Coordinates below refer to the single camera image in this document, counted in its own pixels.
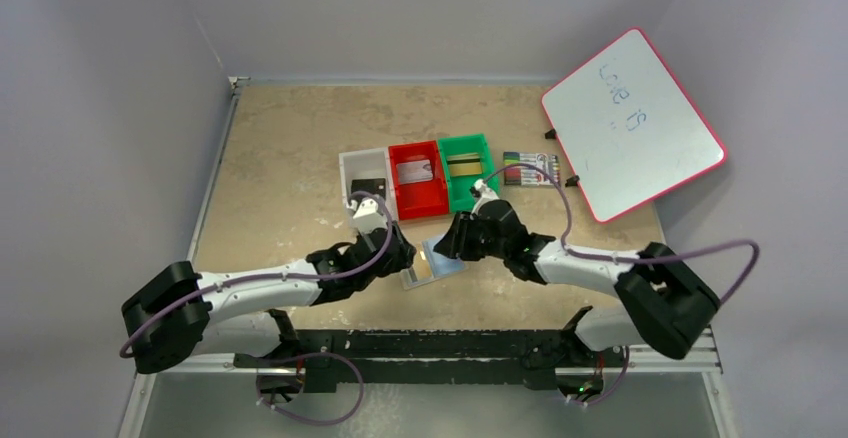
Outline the beige card holder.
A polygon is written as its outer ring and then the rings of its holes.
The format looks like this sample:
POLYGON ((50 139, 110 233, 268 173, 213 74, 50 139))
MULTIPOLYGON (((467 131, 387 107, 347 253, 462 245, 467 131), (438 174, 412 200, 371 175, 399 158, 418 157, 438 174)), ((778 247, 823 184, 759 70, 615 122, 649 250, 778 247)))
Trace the beige card holder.
POLYGON ((436 253, 434 246, 443 238, 438 235, 424 240, 416 246, 416 255, 411 268, 400 273, 402 286, 411 290, 433 283, 467 270, 467 265, 459 259, 447 258, 436 253))

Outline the green plastic bin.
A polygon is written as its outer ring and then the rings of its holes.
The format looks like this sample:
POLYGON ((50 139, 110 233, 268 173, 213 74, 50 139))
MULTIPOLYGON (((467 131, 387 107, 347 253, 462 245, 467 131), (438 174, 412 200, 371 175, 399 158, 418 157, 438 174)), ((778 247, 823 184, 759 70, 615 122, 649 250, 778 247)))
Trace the green plastic bin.
POLYGON ((437 145, 441 162, 446 173, 448 203, 451 212, 470 211, 475 199, 469 189, 478 179, 486 178, 495 172, 496 167, 489 144, 484 134, 472 134, 440 138, 437 145), (449 155, 479 153, 483 163, 483 173, 473 176, 451 177, 448 174, 446 158, 449 155))

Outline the red plastic bin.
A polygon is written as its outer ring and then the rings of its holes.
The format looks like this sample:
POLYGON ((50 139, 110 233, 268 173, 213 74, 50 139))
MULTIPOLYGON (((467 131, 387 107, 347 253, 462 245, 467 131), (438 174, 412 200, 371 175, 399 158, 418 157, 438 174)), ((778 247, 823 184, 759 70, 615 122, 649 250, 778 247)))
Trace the red plastic bin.
POLYGON ((440 216, 450 211, 447 179, 436 141, 393 145, 388 148, 388 153, 400 220, 440 216), (431 178, 404 181, 401 171, 409 169, 409 166, 404 167, 407 163, 415 163, 419 169, 428 165, 431 178))

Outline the marker pen pack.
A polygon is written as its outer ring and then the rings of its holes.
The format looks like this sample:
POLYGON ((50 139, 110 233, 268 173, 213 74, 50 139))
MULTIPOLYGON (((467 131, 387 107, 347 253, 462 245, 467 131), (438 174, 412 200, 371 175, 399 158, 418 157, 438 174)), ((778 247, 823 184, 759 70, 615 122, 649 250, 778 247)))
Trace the marker pen pack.
POLYGON ((559 186, 560 160, 556 154, 504 151, 503 164, 521 166, 503 172, 507 186, 559 186))

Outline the gold credit card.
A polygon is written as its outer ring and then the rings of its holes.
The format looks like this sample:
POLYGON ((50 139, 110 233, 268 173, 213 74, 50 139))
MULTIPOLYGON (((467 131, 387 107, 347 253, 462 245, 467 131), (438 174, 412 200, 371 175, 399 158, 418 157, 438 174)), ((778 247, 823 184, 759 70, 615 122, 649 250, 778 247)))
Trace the gold credit card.
POLYGON ((446 158, 448 174, 451 177, 473 176, 483 173, 483 163, 479 153, 449 155, 446 158))

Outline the white plastic bin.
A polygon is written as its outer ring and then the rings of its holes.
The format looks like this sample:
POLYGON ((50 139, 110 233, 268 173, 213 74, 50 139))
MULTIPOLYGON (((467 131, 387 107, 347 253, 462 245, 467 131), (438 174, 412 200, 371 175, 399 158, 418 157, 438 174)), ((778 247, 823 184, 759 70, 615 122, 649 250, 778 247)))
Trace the white plastic bin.
POLYGON ((392 177, 393 168, 387 147, 343 152, 338 155, 338 162, 342 204, 348 214, 347 224, 350 228, 354 227, 353 211, 348 210, 347 205, 350 201, 350 194, 356 191, 354 187, 356 180, 382 179, 384 188, 381 197, 384 199, 392 217, 394 219, 399 218, 394 190, 395 182, 392 177))

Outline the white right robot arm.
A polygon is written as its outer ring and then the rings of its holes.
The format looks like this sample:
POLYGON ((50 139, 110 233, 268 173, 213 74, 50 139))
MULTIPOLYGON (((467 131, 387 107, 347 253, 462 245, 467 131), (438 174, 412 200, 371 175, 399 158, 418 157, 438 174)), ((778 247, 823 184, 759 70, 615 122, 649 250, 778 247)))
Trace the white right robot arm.
POLYGON ((505 200, 457 213, 434 251, 464 262, 498 258, 518 279, 570 285, 615 297, 619 305, 592 308, 564 334, 561 350, 576 365, 614 346, 646 345, 681 360, 710 324, 720 300, 666 245, 593 257, 594 248, 564 249, 533 233, 505 200))

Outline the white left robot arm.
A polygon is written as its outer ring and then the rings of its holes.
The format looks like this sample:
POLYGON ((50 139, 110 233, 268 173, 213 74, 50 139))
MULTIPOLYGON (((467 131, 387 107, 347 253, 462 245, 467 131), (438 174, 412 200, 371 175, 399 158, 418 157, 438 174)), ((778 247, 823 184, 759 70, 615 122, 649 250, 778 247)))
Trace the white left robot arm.
POLYGON ((346 300, 375 279, 410 268, 416 255, 390 224, 273 268, 211 273, 174 262, 122 304, 128 338, 119 355, 133 360, 140 374, 165 371, 207 353, 216 325, 280 307, 346 300))

